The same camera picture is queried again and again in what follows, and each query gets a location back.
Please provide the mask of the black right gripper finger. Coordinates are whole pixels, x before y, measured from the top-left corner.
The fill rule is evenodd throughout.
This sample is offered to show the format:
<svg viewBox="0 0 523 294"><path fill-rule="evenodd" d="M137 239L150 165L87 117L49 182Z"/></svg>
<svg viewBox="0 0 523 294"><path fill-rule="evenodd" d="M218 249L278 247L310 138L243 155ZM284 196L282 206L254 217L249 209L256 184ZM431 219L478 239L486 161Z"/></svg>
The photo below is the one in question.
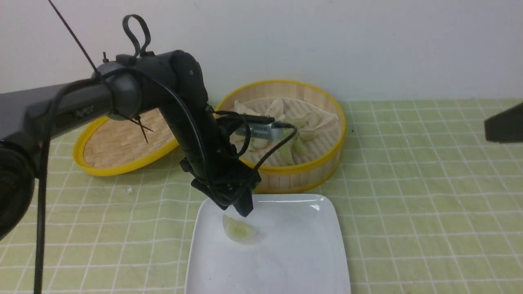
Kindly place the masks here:
<svg viewBox="0 0 523 294"><path fill-rule="evenodd" d="M484 121L485 139L496 143L523 142L523 104L500 112Z"/></svg>

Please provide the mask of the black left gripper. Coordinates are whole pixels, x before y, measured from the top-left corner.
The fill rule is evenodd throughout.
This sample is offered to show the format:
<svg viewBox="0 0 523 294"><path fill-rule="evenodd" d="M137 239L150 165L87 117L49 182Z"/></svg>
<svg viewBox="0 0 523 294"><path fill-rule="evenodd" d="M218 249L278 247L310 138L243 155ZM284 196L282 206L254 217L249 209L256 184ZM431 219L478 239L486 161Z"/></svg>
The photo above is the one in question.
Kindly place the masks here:
<svg viewBox="0 0 523 294"><path fill-rule="evenodd" d="M238 214L247 217L253 211L253 190L260 183L258 171L251 169L240 160L234 160L232 165L224 166L212 177L215 188L213 194L207 180L196 175L187 158L183 158L180 166L184 172L194 176L191 186L202 192L219 207L233 205Z"/></svg>

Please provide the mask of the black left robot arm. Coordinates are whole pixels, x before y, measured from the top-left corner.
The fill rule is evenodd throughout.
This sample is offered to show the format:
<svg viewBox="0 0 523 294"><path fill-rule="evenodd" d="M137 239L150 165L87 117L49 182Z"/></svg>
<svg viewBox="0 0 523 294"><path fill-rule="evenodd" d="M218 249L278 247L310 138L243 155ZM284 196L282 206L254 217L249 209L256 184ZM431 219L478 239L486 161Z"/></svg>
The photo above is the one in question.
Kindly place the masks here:
<svg viewBox="0 0 523 294"><path fill-rule="evenodd" d="M1 95L1 237L27 212L34 181L46 184L51 139L102 116L138 119L154 109L184 152L191 185L221 209L248 216L260 175L241 162L229 137L250 118L213 115L200 64L189 53L146 52L105 61L85 80Z"/></svg>

